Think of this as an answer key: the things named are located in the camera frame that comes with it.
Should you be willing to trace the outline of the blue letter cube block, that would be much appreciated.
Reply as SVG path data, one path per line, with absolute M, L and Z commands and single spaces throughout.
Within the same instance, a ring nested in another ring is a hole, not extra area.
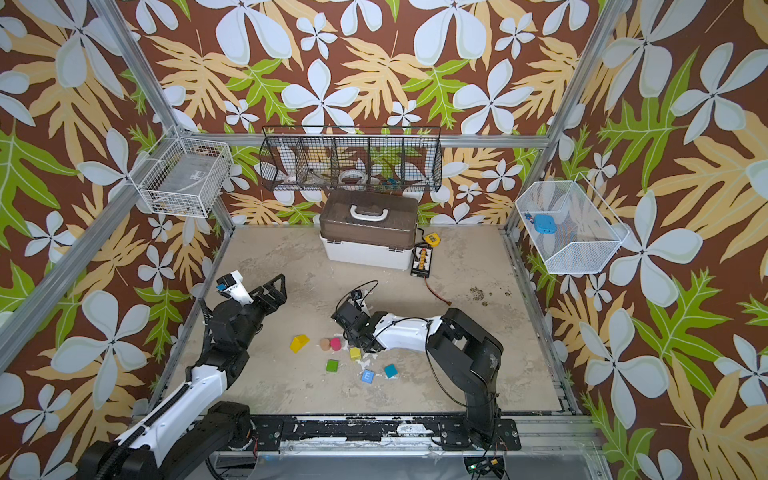
M 372 384 L 375 379 L 375 373 L 371 370 L 365 369 L 361 374 L 361 380 L 366 384 Z

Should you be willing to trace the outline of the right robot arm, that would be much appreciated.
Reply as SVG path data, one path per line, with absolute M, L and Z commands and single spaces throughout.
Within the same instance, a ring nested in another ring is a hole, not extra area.
M 431 370 L 443 374 L 463 394 L 451 400 L 465 409 L 463 426 L 469 442 L 478 448 L 492 445 L 497 422 L 497 377 L 503 346 L 462 310 L 450 307 L 434 317 L 371 313 L 361 290 L 350 292 L 331 318 L 341 327 L 351 347 L 365 353 L 409 350 L 423 353 Z

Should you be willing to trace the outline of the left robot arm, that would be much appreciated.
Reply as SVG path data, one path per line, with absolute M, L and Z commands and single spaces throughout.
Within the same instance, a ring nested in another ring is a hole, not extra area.
M 223 300 L 215 308 L 199 303 L 202 350 L 184 382 L 115 440 L 89 447 L 77 478 L 182 479 L 218 449 L 249 444 L 249 407 L 222 396 L 243 372 L 264 319 L 286 303 L 286 279 L 279 274 L 247 290 L 234 271 L 218 279 L 216 290 Z

